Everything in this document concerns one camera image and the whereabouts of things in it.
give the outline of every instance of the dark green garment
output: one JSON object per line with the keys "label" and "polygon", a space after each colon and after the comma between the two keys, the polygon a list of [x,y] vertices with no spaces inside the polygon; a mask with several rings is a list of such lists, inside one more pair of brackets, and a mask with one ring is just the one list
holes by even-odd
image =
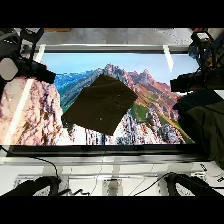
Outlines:
{"label": "dark green garment", "polygon": [[63,118],[87,129],[113,135],[137,95],[118,79],[100,75],[83,88]]}
{"label": "dark green garment", "polygon": [[182,129],[224,169],[224,100],[212,90],[194,92],[174,106]]}

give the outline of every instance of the dark fabric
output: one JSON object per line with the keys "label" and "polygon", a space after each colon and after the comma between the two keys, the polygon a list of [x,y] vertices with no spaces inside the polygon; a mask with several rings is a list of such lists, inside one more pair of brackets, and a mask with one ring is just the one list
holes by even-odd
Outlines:
{"label": "dark fabric", "polygon": [[174,108],[182,129],[224,169],[224,100],[214,91],[202,90],[183,97]]}
{"label": "dark fabric", "polygon": [[113,135],[136,99],[137,95],[118,79],[100,75],[92,85],[83,88],[63,118],[84,128]]}

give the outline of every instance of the mountain image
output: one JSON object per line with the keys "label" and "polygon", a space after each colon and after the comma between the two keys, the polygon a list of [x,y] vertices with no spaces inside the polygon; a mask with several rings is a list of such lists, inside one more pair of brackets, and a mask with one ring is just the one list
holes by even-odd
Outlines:
{"label": "mountain image", "polygon": [[157,82],[150,71],[125,71],[112,64],[81,74],[57,74],[54,85],[60,94],[60,107],[67,111],[81,90],[90,86],[100,74],[119,79],[138,98],[122,118],[113,136],[72,125],[63,120],[72,144],[132,145],[193,143],[179,126],[178,113],[172,107],[178,94],[166,83]]}

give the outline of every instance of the sky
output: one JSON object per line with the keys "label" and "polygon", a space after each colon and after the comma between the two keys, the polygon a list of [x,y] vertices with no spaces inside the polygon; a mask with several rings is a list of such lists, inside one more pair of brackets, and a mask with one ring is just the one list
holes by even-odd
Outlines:
{"label": "sky", "polygon": [[156,81],[170,85],[170,80],[178,75],[195,72],[198,68],[196,60],[187,54],[171,54],[173,69],[170,72],[165,54],[135,53],[45,53],[42,62],[48,70],[56,74],[81,73],[107,64],[119,66],[128,72],[138,73],[148,69]]}

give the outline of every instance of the black square cloth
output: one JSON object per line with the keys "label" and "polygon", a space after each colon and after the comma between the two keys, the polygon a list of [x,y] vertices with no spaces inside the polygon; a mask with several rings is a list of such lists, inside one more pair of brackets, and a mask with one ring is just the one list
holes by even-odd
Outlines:
{"label": "black square cloth", "polygon": [[137,95],[118,79],[100,75],[92,85],[82,89],[63,118],[84,128],[113,135],[136,99]]}

